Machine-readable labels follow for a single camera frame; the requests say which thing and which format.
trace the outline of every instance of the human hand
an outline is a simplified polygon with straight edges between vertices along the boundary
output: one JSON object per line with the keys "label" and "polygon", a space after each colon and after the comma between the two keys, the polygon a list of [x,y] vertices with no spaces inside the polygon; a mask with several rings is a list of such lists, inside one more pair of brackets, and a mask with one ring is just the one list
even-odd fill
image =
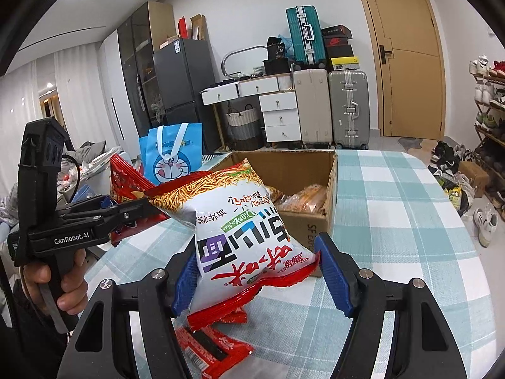
{"label": "human hand", "polygon": [[[84,310],[88,303],[88,284],[84,280],[86,272],[86,252],[84,249],[79,249],[74,254],[74,267],[72,270],[62,277],[61,287],[63,295],[61,295],[56,304],[62,311],[69,315],[77,315]],[[39,283],[48,283],[51,280],[50,268],[39,261],[30,262],[24,266],[24,276],[28,293],[37,308],[44,315],[49,314],[49,310],[40,294]]]}

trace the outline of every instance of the white bag handle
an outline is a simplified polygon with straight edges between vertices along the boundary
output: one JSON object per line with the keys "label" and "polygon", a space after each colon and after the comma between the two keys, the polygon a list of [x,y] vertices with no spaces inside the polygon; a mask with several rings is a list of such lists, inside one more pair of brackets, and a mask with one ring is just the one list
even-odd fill
{"label": "white bag handle", "polygon": [[163,147],[163,125],[160,125],[157,128],[157,145],[158,145],[158,154],[163,158],[163,161],[167,163],[170,159],[175,157],[177,153],[179,152],[179,148],[181,147],[182,144],[182,139],[184,138],[184,134],[186,133],[186,129],[188,128],[188,123],[182,123],[181,127],[179,128],[179,132],[177,133],[177,136],[175,137],[174,141],[174,147],[172,148],[172,152],[170,155],[165,154],[163,155],[162,147]]}

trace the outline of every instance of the plaid tablecloth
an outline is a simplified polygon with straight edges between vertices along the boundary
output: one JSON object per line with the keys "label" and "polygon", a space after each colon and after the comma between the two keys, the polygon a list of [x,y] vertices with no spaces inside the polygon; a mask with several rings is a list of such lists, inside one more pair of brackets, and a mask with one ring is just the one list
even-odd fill
{"label": "plaid tablecloth", "polygon": [[[464,224],[430,172],[405,153],[342,150],[337,195],[332,237],[338,248],[384,280],[423,278],[453,331],[466,373],[480,379],[496,358],[489,287]],[[87,273],[89,295],[104,278],[131,282],[165,267],[191,237],[169,219],[124,240]],[[221,324],[218,329],[252,344],[255,351],[223,379],[330,376],[350,320],[335,309],[324,278],[309,277],[289,288],[264,287],[245,308],[246,325]],[[140,377],[147,378],[140,322],[132,315],[137,365]],[[180,317],[176,324],[183,321]],[[386,370],[393,321],[394,313],[387,312],[374,379]]]}

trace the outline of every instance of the blue gripper pad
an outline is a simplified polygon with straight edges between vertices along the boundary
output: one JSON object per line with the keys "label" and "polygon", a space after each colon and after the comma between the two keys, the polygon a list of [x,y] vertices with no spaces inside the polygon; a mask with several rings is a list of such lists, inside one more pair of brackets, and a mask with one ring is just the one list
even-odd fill
{"label": "blue gripper pad", "polygon": [[183,311],[189,308],[191,299],[193,299],[196,290],[196,281],[199,271],[196,264],[196,253],[193,253],[177,278],[175,283],[175,295],[172,303],[174,315],[179,316]]}
{"label": "blue gripper pad", "polygon": [[354,307],[350,301],[349,284],[332,253],[340,255],[328,234],[319,234],[314,241],[314,252],[320,251],[319,266],[337,309],[351,317]]}

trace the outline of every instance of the curtain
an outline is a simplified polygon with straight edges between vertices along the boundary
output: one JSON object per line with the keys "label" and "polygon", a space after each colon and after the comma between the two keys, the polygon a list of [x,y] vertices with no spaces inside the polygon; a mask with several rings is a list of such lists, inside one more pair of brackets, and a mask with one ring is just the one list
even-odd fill
{"label": "curtain", "polygon": [[18,180],[21,141],[27,122],[42,118],[35,61],[0,78],[0,196]]}
{"label": "curtain", "polygon": [[109,116],[98,70],[96,44],[55,52],[56,88],[65,125],[75,148],[86,141],[118,145]]}

